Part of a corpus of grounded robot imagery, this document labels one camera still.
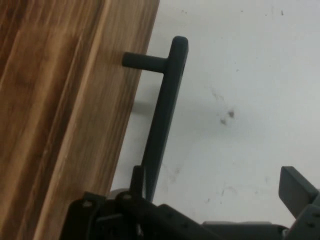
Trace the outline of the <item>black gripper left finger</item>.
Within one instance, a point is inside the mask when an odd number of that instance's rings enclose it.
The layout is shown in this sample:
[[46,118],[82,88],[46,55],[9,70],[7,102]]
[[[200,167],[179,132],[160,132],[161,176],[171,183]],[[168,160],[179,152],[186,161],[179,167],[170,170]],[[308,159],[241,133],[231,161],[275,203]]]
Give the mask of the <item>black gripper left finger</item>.
[[145,170],[133,168],[128,190],[114,199],[85,192],[67,211],[69,240],[218,240],[220,237],[168,205],[143,197]]

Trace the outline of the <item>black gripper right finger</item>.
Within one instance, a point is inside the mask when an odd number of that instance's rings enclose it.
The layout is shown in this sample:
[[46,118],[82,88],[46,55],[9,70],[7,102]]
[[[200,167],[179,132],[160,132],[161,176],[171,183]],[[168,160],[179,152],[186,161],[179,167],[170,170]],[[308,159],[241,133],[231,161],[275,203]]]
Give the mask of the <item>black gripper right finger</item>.
[[320,238],[320,191],[292,166],[280,170],[278,195],[295,218],[285,240]]

